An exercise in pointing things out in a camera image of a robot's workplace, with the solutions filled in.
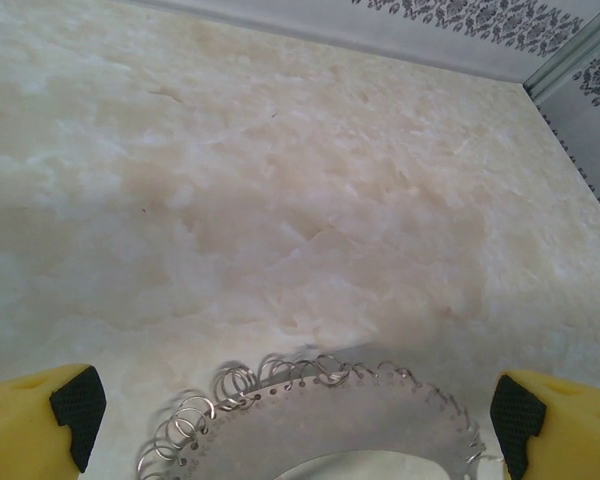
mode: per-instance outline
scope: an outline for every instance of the yellow tool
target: yellow tool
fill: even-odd
[[[106,400],[96,369],[65,365],[0,383],[0,480],[74,480]]]
[[[512,480],[600,480],[600,389],[512,370],[491,420]]]

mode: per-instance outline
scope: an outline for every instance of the metal ring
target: metal ring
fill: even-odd
[[[353,368],[352,365],[349,365],[347,362],[342,364],[342,367],[340,367],[341,371],[348,371],[349,375],[351,375],[351,372],[355,373],[358,377],[359,380],[362,380],[364,378],[364,374],[360,373],[357,369]]]
[[[446,397],[446,395],[444,393],[442,393],[442,390],[440,390],[433,383],[426,383],[425,385],[427,385],[431,389],[431,390],[429,390],[429,393],[427,394],[426,401],[429,401],[429,399],[431,399],[432,397],[438,397],[445,403],[445,405],[449,405],[449,399]]]
[[[202,400],[204,403],[206,403],[209,406],[209,418],[211,418],[211,420],[214,420],[216,418],[216,408],[213,405],[213,402],[211,400],[209,400],[207,397],[203,397],[201,395],[196,395],[194,397],[189,397],[186,400],[182,401],[180,403],[180,405],[178,405],[178,408],[176,409],[176,411],[180,410],[187,403],[192,402],[194,400]]]
[[[311,360],[300,360],[300,361],[296,362],[296,365],[302,365],[302,367],[300,367],[300,370],[298,371],[298,378],[300,379],[301,383],[304,383],[305,368],[313,367],[316,371],[318,370],[318,367],[316,367],[315,364]]]
[[[477,424],[474,425],[474,422],[469,417],[469,411],[467,410],[467,407],[462,407],[461,410],[462,410],[462,416],[467,421],[467,431],[471,430],[472,428],[476,428]]]
[[[220,408],[221,410],[228,411],[228,412],[230,412],[231,410],[235,410],[237,407],[242,405],[242,403],[231,398],[232,396],[229,395],[229,392],[227,392],[225,380],[226,380],[227,376],[231,375],[232,370],[233,369],[229,369],[228,371],[225,371],[224,374],[219,375],[218,378],[216,379],[216,382],[215,382],[215,385],[213,388],[213,395],[215,396],[216,402],[218,403],[218,408]],[[225,397],[224,399],[221,399],[220,395],[218,395],[218,387],[220,387],[220,392],[222,393],[222,395],[224,395],[224,397]]]
[[[422,388],[422,382],[418,381],[415,375],[411,373],[411,370],[409,370],[408,368],[402,367],[396,371],[402,376],[402,378],[409,377],[411,381],[415,384],[416,388]]]
[[[246,365],[242,365],[239,367],[235,367],[235,370],[242,371],[245,373],[245,376],[249,381],[249,389],[254,389],[258,387],[258,376],[253,370],[251,370],[251,368],[249,368]]]
[[[249,397],[245,394],[245,392],[250,392],[254,387],[255,383],[251,383],[251,379],[249,378],[249,372],[244,369],[234,369],[231,370],[231,383],[233,384],[233,388],[236,389],[236,393],[239,397],[241,397],[244,401],[240,401],[240,405],[237,408],[248,409],[251,405],[256,401],[255,398]],[[241,379],[244,382],[244,387],[240,387],[236,380],[236,377]]]
[[[317,378],[318,382],[320,382],[322,385],[324,385],[326,387],[337,387],[347,381],[350,373],[351,373],[351,370],[349,370],[348,372],[346,372],[343,375],[330,375],[330,374],[319,373],[318,375],[316,375],[315,378]],[[326,375],[328,381],[324,381],[322,379],[322,375]]]
[[[475,461],[480,461],[480,459],[482,458],[482,454],[483,454],[484,450],[480,450],[477,453],[474,453],[473,455],[471,455],[470,457],[467,457],[464,459],[465,463],[467,465],[471,465],[473,462]]]
[[[207,434],[207,432],[209,431],[209,427],[207,427],[207,418],[206,418],[204,412],[202,410],[198,410],[195,407],[185,407],[185,408],[180,408],[180,409],[176,410],[176,412],[173,415],[171,415],[171,418],[175,419],[174,424],[175,424],[176,428],[178,429],[178,432],[180,432],[180,434],[182,436],[187,437],[187,438],[193,438],[195,436],[196,432],[198,431],[198,429],[197,429],[198,422],[196,422],[196,426],[192,426],[192,428],[191,428],[192,435],[187,435],[178,426],[178,420],[182,420],[182,421],[187,420],[186,418],[182,418],[179,416],[182,412],[197,412],[198,415],[200,415],[198,422],[202,421],[202,429],[200,430],[200,433],[202,433],[203,435]]]
[[[399,372],[400,367],[398,367],[395,363],[393,363],[391,360],[383,360],[381,361],[378,366],[376,367],[376,370],[380,370],[382,367],[384,367],[385,365],[389,365],[391,367],[393,367],[393,371],[394,372]]]
[[[178,452],[172,448],[169,447],[167,445],[160,445],[159,447],[151,447],[149,450],[146,450],[141,456],[140,456],[140,460],[138,460],[138,465],[136,467],[136,479],[137,480],[143,480],[144,477],[142,477],[142,466],[144,465],[145,460],[147,459],[147,457],[154,453],[154,452],[158,452],[159,448],[166,448],[167,450],[171,450],[173,452],[173,458],[168,459],[167,462],[173,462],[174,460],[176,460],[178,458]]]
[[[449,403],[451,403],[451,405],[453,405],[453,408],[455,408],[455,410],[456,410],[456,414],[458,416],[460,416],[460,414],[462,413],[462,411],[460,410],[460,405],[458,405],[458,402],[456,401],[456,397],[454,397],[453,395],[449,394]]]
[[[471,422],[471,426],[476,429],[473,433],[473,438],[471,438],[471,442],[469,443],[470,447],[477,447],[479,445],[478,438],[480,438],[480,429],[478,428],[478,424],[475,422]]]
[[[320,370],[322,370],[323,373],[329,375],[329,370],[327,370],[327,367],[325,367],[324,365],[322,365],[320,363],[320,360],[323,358],[328,358],[330,360],[333,360],[334,362],[336,362],[338,364],[338,368],[342,367],[342,362],[340,360],[338,360],[336,357],[334,357],[333,355],[328,355],[326,353],[321,353],[320,355],[318,355],[315,359],[315,364],[318,366],[318,368]]]
[[[269,378],[267,379],[267,384],[268,385],[271,384],[271,381],[273,380],[273,377],[276,374],[276,370],[278,368],[280,368],[281,366],[285,366],[288,369],[287,370],[287,373],[288,373],[287,381],[289,383],[287,385],[285,385],[284,387],[282,387],[288,392],[293,387],[293,372],[297,368],[296,364],[293,362],[287,362],[287,361],[281,360],[280,362],[276,363],[275,367],[272,367],[271,370],[269,370]]]
[[[283,363],[285,362],[285,360],[283,360],[282,358],[279,357],[274,357],[274,358],[270,358],[269,360],[266,360],[265,362],[263,362],[260,367],[258,368],[258,374],[256,375],[256,378],[258,379],[258,390],[260,390],[261,388],[265,388],[268,387],[269,384],[267,383],[268,381],[271,380],[271,369],[274,367],[270,367],[269,368],[269,375],[267,375],[266,381],[264,379],[264,371],[267,368],[267,365],[273,364],[275,363],[276,365],[278,363]]]
[[[182,450],[182,446],[179,445],[178,443],[174,442],[173,439],[171,438],[171,435],[169,435],[169,425],[171,425],[171,423],[173,422],[173,420],[175,420],[175,418],[173,416],[169,417],[167,420],[165,420],[164,422],[162,422],[160,425],[158,425],[158,428],[156,428],[156,434],[154,436],[154,440],[153,440],[153,446],[156,448],[156,455],[158,455],[160,458],[162,458],[163,460],[166,460],[167,462],[173,461],[174,459],[171,459],[167,456],[165,456],[161,451],[160,451],[160,446],[158,445],[158,439],[162,438],[164,440],[167,441],[167,443],[169,443],[169,445],[171,445],[171,447],[173,449],[175,449],[175,451],[177,452],[178,450]],[[195,432],[195,428],[193,426],[193,424],[191,422],[189,422],[187,419],[185,418],[180,418],[179,419],[181,422],[187,423],[189,424],[189,426],[191,427],[191,429]],[[160,432],[160,429],[164,426],[164,437],[158,437],[158,433]],[[189,439],[191,438],[190,436],[188,436],[187,434],[182,432],[182,429],[177,425],[176,423],[176,428],[178,429],[178,431],[180,433],[182,433],[182,435]]]
[[[371,376],[373,376],[373,378],[378,378],[380,376],[377,372],[374,372],[373,370],[371,370],[369,367],[367,367],[362,362],[354,363],[352,368],[353,368],[353,370],[356,371],[356,373],[358,372],[358,370],[357,370],[358,368],[362,368],[362,369],[366,370],[369,374],[371,374]]]

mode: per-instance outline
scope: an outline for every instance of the black rubber grip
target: black rubber grip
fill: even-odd
[[[498,382],[491,401],[491,421],[512,480],[521,480],[529,468],[527,441],[537,437],[547,406],[508,375]]]
[[[50,401],[58,425],[71,429],[71,457],[84,473],[107,406],[98,372],[88,367],[55,391]]]

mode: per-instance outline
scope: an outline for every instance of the metal disc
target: metal disc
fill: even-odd
[[[475,476],[471,459],[482,445],[477,426],[433,386],[417,388],[395,373],[352,374],[337,387],[315,377],[285,386],[250,392],[257,400],[248,409],[218,412],[167,478],[271,480],[314,458],[353,450],[426,458],[452,480]]]

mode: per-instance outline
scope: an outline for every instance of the beige marble surface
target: beige marble surface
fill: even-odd
[[[600,208],[523,89],[0,1],[0,379],[98,368],[84,478],[222,362],[307,348],[411,365],[487,436],[504,368],[600,385]]]

